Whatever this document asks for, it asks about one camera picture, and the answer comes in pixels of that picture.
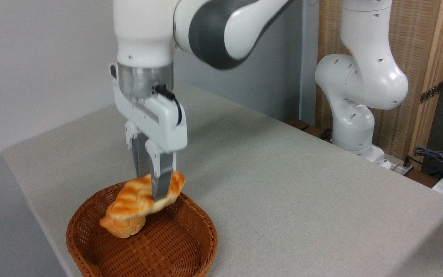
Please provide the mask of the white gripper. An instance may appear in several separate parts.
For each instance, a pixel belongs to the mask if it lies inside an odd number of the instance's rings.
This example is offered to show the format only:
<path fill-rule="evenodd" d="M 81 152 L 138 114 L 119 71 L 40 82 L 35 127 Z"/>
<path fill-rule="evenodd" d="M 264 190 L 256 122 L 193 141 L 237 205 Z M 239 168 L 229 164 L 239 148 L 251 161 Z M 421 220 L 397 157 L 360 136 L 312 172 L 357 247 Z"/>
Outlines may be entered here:
<path fill-rule="evenodd" d="M 125 141 L 137 177 L 151 173 L 155 202 L 166 198 L 177 152 L 187 145 L 187 120 L 173 93 L 173 65 L 132 68 L 110 65 L 118 111 L 128 119 Z"/>

